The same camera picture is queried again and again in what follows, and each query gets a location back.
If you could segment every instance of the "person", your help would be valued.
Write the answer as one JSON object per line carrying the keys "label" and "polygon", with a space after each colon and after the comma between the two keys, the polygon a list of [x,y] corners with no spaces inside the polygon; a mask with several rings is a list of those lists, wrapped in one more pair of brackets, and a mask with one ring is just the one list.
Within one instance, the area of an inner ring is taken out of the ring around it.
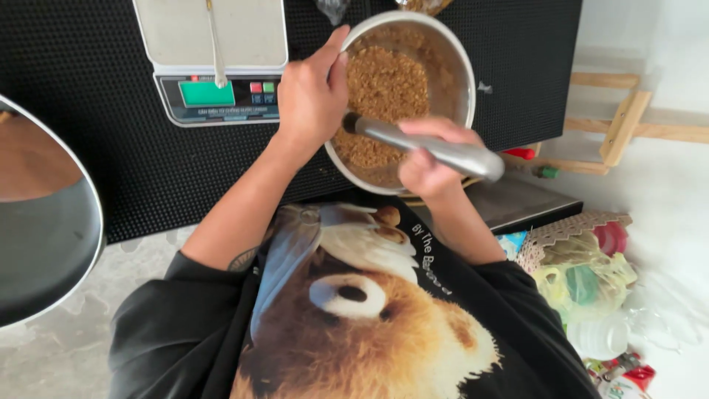
{"label": "person", "polygon": [[[344,114],[348,32],[286,66],[277,133],[118,309],[110,398],[597,398],[558,314],[425,150],[399,175],[435,234],[362,190],[277,210]],[[400,127],[483,145],[446,119]]]}

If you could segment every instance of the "white wall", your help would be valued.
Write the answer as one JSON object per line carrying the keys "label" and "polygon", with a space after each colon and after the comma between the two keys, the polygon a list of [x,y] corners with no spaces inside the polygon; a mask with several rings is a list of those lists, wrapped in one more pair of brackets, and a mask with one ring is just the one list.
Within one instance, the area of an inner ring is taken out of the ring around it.
{"label": "white wall", "polygon": [[[709,1],[585,0],[574,70],[633,72],[654,92],[643,122],[709,126]],[[572,87],[568,115],[612,119],[627,91]],[[600,134],[568,131],[543,156],[600,160]],[[530,180],[577,197],[588,208],[629,212],[627,256],[672,274],[709,303],[709,145],[635,138],[605,177],[562,173]],[[654,399],[704,399],[705,342],[682,354],[634,343],[657,371]]]}

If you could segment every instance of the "bowl rim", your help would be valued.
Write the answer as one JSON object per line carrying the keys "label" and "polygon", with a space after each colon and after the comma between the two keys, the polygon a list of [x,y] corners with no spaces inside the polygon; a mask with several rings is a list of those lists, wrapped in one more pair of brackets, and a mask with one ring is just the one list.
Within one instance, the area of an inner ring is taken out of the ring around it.
{"label": "bowl rim", "polygon": [[[470,100],[468,104],[468,115],[465,119],[465,127],[470,128],[473,124],[473,119],[475,117],[476,106],[475,75],[473,73],[473,67],[470,63],[470,57],[468,56],[468,52],[463,47],[462,43],[460,43],[460,40],[455,35],[455,33],[453,33],[453,31],[451,31],[443,22],[437,20],[436,18],[433,18],[432,16],[423,13],[417,13],[414,11],[394,10],[383,12],[365,19],[364,21],[358,23],[354,28],[352,28],[350,33],[345,38],[345,42],[342,44],[342,48],[340,49],[340,51],[345,51],[356,39],[358,39],[370,29],[376,28],[377,26],[380,26],[384,23],[395,21],[418,22],[423,25],[428,25],[434,28],[436,31],[439,31],[444,37],[446,37],[446,39],[448,39],[448,42],[453,46],[456,52],[461,55],[463,67],[469,80],[468,98],[470,98]],[[325,142],[325,151],[328,153],[330,159],[335,164],[335,167],[340,171],[340,173],[342,173],[350,182],[354,183],[354,185],[358,186],[359,188],[380,195],[399,195],[407,192],[407,189],[404,187],[378,187],[368,182],[365,182],[359,177],[355,176],[355,174],[352,173],[347,168],[347,166],[345,166],[345,164],[335,152],[335,147],[333,146],[332,139]]]}

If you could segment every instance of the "scale platform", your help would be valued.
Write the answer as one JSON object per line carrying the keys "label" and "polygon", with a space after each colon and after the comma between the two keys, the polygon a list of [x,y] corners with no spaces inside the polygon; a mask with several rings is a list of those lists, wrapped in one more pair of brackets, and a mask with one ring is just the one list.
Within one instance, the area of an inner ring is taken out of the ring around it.
{"label": "scale platform", "polygon": [[155,86],[181,127],[279,121],[288,63],[283,0],[211,0],[228,84],[214,83],[206,0],[133,0]]}

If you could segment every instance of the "bear face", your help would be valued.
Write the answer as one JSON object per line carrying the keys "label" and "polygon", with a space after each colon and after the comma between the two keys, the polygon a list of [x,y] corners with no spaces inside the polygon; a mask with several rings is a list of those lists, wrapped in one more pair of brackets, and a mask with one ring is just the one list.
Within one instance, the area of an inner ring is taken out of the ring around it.
{"label": "bear face", "polygon": [[231,398],[451,398],[498,364],[492,336],[398,275],[319,249],[263,313]]}

